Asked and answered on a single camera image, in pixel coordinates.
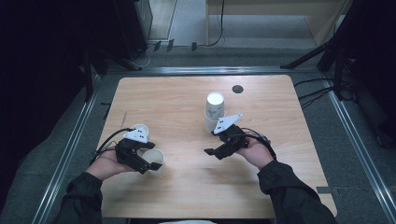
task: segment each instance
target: person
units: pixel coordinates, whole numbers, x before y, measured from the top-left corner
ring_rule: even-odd
[[[276,223],[336,223],[332,212],[291,167],[275,161],[268,148],[253,138],[236,153],[259,169],[260,188],[270,195]],[[102,223],[102,182],[132,168],[117,162],[114,150],[106,151],[67,186],[61,209],[52,223]]]

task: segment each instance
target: sleeve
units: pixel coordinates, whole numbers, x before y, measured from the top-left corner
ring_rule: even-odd
[[[287,164],[271,161],[258,177],[262,192],[271,197],[277,223],[337,223],[317,193]]]
[[[53,224],[102,223],[102,181],[95,176],[82,173],[67,186],[61,209]]]

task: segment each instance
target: white triangular bracket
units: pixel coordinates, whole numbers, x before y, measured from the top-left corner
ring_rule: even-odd
[[[145,128],[137,128],[133,131],[125,133],[123,135],[124,138],[135,140],[136,142],[147,143],[148,133]]]
[[[218,133],[226,131],[228,128],[230,128],[231,125],[236,123],[237,120],[242,118],[242,116],[244,116],[244,115],[239,113],[239,114],[236,114],[236,115],[231,115],[231,116],[227,116],[227,117],[224,117],[224,118],[219,118],[218,124],[216,125],[216,128],[213,131],[213,133],[214,134],[218,134]]]

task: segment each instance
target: wooden tabletop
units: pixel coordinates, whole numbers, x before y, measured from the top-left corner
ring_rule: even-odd
[[[243,92],[234,93],[235,85]],[[219,161],[204,153],[222,144],[205,131],[206,96],[212,91],[224,95],[226,116],[242,113],[236,125],[265,134],[277,159],[307,185],[328,186],[288,76],[127,77],[117,88],[99,145],[121,128],[144,123],[150,141],[164,153],[165,172],[104,181],[104,217],[275,217],[256,167],[237,154]],[[336,215],[332,195],[319,196]]]

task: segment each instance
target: wooden table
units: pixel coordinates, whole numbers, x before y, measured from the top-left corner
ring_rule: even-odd
[[[244,91],[234,93],[234,85]],[[257,168],[237,154],[219,161],[204,153],[222,144],[205,131],[206,96],[212,91],[223,93],[227,115],[243,113],[236,125],[264,133],[278,160],[307,185],[328,186],[288,76],[128,77],[117,88],[99,145],[120,128],[144,123],[165,155],[165,173],[106,180],[104,217],[275,217],[269,196],[260,191]],[[332,195],[319,196],[336,215]]]
[[[221,15],[222,0],[206,0],[206,44],[209,45],[209,16]],[[334,25],[351,0],[227,0],[224,15],[302,15],[318,46],[331,35]]]

